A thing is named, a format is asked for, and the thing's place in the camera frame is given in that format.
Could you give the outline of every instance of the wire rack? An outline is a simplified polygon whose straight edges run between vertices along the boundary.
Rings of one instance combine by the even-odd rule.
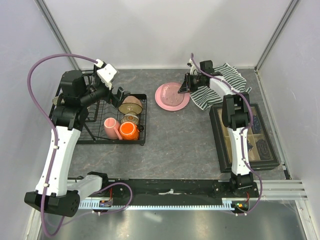
[[[86,84],[90,83],[94,79],[93,71],[83,71]],[[59,86],[56,97],[61,93]],[[88,107],[89,115],[84,123],[82,132],[77,141],[77,144],[140,144],[143,146],[146,142],[146,130],[147,130],[147,95],[145,94],[131,94],[141,101],[142,112],[137,115],[139,117],[139,124],[143,126],[144,130],[139,133],[138,140],[119,140],[109,139],[105,133],[104,122],[107,118],[114,118],[117,121],[121,121],[124,114],[111,104],[107,104],[104,100],[100,100],[95,104]],[[55,105],[52,105],[50,115],[55,109]]]

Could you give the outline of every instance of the gray floor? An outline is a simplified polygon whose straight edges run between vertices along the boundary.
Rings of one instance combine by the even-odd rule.
[[[69,177],[90,171],[110,178],[229,179],[220,173],[209,110],[202,111],[192,100],[182,110],[170,112],[155,102],[156,89],[167,82],[182,82],[186,69],[121,70],[114,86],[148,98],[147,136],[140,145],[77,145]],[[250,101],[258,103],[279,158],[264,102],[253,69],[239,72],[252,87]],[[259,172],[264,180],[283,180],[281,165]]]
[[[261,202],[248,216],[213,210],[126,210],[89,214],[63,226],[55,240],[307,240],[292,201]],[[58,224],[60,216],[51,216]],[[40,232],[38,240],[48,240]]]

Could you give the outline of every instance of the striped towel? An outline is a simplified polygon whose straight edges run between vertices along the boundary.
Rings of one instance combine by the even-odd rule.
[[[222,73],[224,79],[239,92],[249,93],[251,91],[251,87],[246,89],[247,80],[241,76],[235,67],[230,66],[228,63],[215,67],[214,71]],[[200,86],[197,91],[190,93],[190,97],[195,105],[202,110],[206,110],[213,104],[220,104],[223,102],[221,97],[207,86]]]

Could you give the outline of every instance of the brown bowl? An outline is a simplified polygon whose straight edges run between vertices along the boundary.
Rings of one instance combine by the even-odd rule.
[[[134,112],[136,115],[143,110],[141,101],[135,96],[127,96],[123,103],[119,106],[119,111],[123,114]]]

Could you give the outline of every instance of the white wall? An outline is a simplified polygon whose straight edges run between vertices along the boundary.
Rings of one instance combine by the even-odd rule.
[[[301,179],[320,224],[320,1],[302,0],[262,66],[290,173]]]
[[[191,52],[255,66],[290,0],[45,2],[73,53],[117,68],[185,68]]]
[[[50,127],[27,90],[29,68],[40,58],[61,53],[60,46],[33,0],[0,3],[0,233],[22,239],[31,212],[24,203],[45,165]],[[34,73],[35,96],[49,112],[66,59],[53,59]]]

